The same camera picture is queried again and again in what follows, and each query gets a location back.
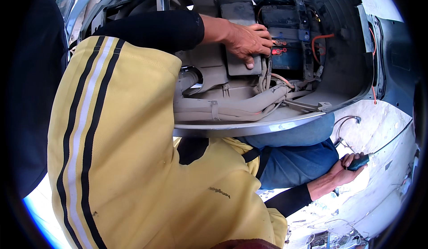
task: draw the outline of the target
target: yellow hoodie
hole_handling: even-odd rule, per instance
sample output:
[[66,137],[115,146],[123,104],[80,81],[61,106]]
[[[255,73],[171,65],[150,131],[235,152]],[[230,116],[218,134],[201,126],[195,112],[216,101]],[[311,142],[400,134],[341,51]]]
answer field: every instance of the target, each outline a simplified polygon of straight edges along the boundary
[[181,61],[113,37],[81,42],[48,133],[52,205],[75,248],[210,248],[232,239],[284,245],[287,222],[255,193],[259,158],[210,139],[179,164],[173,95]]

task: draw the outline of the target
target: screwdriver handle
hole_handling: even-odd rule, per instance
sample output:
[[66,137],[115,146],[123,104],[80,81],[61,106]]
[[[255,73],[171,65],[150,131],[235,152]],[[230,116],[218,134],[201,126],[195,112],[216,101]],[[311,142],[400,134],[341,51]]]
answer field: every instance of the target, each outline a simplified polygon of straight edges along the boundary
[[365,165],[370,161],[370,159],[373,158],[373,153],[369,153],[368,155],[364,155],[363,157],[360,157],[359,159],[355,159],[350,163],[348,166],[348,170],[350,171],[356,171],[361,166]]

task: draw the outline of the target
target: jeans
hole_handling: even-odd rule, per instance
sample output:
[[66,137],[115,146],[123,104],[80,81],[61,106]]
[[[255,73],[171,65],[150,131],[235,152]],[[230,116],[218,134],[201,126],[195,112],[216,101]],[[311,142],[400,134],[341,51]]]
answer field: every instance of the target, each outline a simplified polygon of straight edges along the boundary
[[236,139],[260,150],[272,147],[261,189],[292,188],[324,175],[339,160],[330,140],[333,125],[330,113],[293,129]]

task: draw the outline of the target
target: hand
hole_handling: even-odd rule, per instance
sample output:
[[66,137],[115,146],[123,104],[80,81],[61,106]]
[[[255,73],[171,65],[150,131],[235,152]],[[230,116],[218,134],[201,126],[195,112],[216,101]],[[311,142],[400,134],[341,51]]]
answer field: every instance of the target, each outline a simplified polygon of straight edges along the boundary
[[231,23],[231,31],[222,42],[226,49],[244,60],[248,69],[254,67],[254,59],[251,54],[270,55],[273,46],[272,37],[268,29],[261,24],[243,26]]
[[244,60],[248,69],[254,68],[251,54],[270,55],[273,46],[267,28],[261,24],[243,26],[222,18],[201,15],[204,22],[204,39],[202,43],[220,42],[226,49]]
[[308,182],[308,192],[311,199],[315,201],[333,191],[337,186],[353,181],[367,167],[367,164],[361,166],[356,171],[346,170],[345,167],[349,166],[352,160],[359,159],[362,156],[364,156],[362,152],[356,155],[347,154],[337,161],[327,174]]
[[367,167],[367,164],[365,164],[356,171],[350,171],[345,169],[354,159],[359,159],[363,156],[363,152],[357,154],[346,154],[339,161],[337,161],[337,163],[334,164],[334,166],[330,169],[329,174],[334,177],[337,186],[341,186],[343,184],[353,181],[356,176],[358,176]]

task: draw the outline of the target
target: white stripe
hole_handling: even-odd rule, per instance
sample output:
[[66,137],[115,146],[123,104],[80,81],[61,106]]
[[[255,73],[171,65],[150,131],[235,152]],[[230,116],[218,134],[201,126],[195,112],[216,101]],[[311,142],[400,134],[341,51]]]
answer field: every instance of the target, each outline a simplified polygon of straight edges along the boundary
[[78,153],[80,149],[80,138],[82,136],[83,129],[85,128],[85,125],[86,125],[86,119],[88,117],[88,112],[89,112],[89,105],[91,104],[91,99],[94,94],[95,83],[97,82],[98,76],[100,75],[101,68],[104,65],[104,62],[107,58],[108,52],[110,51],[113,40],[114,40],[113,37],[109,37],[107,39],[104,50],[97,61],[97,65],[95,66],[94,73],[89,79],[88,89],[86,90],[86,95],[85,95],[85,98],[83,99],[82,110],[80,111],[80,117],[79,117],[80,120],[79,120],[78,129],[76,130],[76,133],[74,134],[74,137],[73,137],[73,152],[71,155],[70,162],[68,164],[70,216],[86,248],[92,248],[92,245],[88,240],[85,229],[83,228],[82,222],[80,222],[80,218],[77,212],[78,191],[76,188],[76,161],[77,161]]

